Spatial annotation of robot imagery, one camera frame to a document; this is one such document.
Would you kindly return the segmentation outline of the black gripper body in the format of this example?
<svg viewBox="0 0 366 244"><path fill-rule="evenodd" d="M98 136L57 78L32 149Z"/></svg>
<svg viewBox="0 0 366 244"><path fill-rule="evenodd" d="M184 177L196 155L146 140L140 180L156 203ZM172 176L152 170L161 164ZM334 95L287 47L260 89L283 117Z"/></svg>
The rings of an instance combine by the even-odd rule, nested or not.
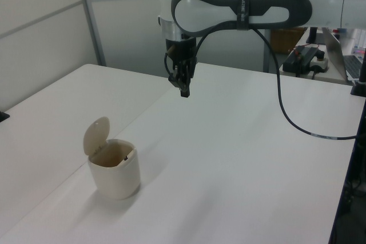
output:
<svg viewBox="0 0 366 244"><path fill-rule="evenodd" d="M189 59L195 60L195 67L197 63L196 58L196 39L188 38L183 41L171 41L166 39L166 50L168 57L173 61L173 65L178 63L185 63Z"/></svg>

